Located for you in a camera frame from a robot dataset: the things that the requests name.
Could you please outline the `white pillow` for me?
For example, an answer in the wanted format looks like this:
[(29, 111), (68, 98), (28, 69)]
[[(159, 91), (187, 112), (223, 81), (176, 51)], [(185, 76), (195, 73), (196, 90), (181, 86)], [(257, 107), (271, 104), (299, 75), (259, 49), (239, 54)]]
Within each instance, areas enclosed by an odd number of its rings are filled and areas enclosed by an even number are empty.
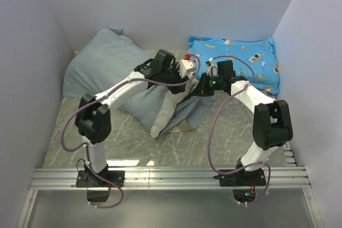
[(150, 129), (152, 138), (157, 138), (160, 132), (167, 126), (168, 122), (174, 115), (177, 104), (179, 104), (197, 85), (197, 82), (189, 82), (185, 85), (185, 91), (173, 94), (168, 90), (165, 94), (164, 100), (161, 104), (159, 113)]

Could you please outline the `grey-blue pillowcase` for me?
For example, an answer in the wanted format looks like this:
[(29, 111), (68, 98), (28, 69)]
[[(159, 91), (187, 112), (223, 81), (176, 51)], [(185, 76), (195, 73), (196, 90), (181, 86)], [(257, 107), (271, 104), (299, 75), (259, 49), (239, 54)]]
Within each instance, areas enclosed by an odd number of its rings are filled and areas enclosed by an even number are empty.
[[(93, 96), (101, 93), (121, 82), (136, 66), (152, 57), (125, 37), (122, 29), (104, 28), (67, 67), (63, 96), (82, 97), (86, 93)], [(167, 91), (165, 86), (154, 85), (122, 104), (121, 109), (138, 118), (150, 133)], [(183, 120), (197, 129), (212, 101), (212, 97), (184, 98), (177, 104), (174, 115), (159, 136), (167, 134)]]

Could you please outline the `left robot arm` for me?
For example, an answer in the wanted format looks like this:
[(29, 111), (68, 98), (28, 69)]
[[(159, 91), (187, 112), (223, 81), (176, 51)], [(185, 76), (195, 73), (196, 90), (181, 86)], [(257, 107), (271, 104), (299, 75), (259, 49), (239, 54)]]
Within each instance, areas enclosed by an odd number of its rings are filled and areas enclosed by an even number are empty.
[(186, 54), (176, 61), (173, 54), (159, 50), (154, 58), (136, 66), (125, 79), (115, 86), (92, 96), (85, 94), (80, 102), (75, 125), (84, 139), (86, 165), (91, 170), (89, 180), (95, 186), (107, 182), (108, 164), (105, 157), (104, 140), (111, 133), (111, 114), (135, 95), (154, 85), (165, 86), (170, 97), (164, 106), (175, 107), (187, 96), (201, 68), (194, 54)]

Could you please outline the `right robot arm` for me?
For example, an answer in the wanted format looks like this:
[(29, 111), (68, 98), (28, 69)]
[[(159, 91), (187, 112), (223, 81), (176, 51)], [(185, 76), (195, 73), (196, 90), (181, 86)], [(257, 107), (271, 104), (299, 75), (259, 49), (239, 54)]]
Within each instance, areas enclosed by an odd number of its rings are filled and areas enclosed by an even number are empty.
[[(202, 73), (198, 84), (200, 96), (212, 96), (215, 91), (223, 91), (229, 95), (215, 115), (209, 132), (207, 156), (209, 165), (217, 174), (229, 176), (235, 173), (236, 181), (241, 185), (249, 184), (254, 179), (254, 171), (261, 169), (278, 148), (293, 138), (288, 103), (285, 100), (268, 97), (256, 89), (252, 81), (252, 78), (248, 80), (243, 76), (237, 76), (232, 61), (227, 60), (217, 63), (215, 76)], [(211, 159), (211, 140), (217, 119), (232, 98), (239, 100), (253, 113), (253, 143), (239, 159), (235, 170), (220, 171), (214, 167)]]

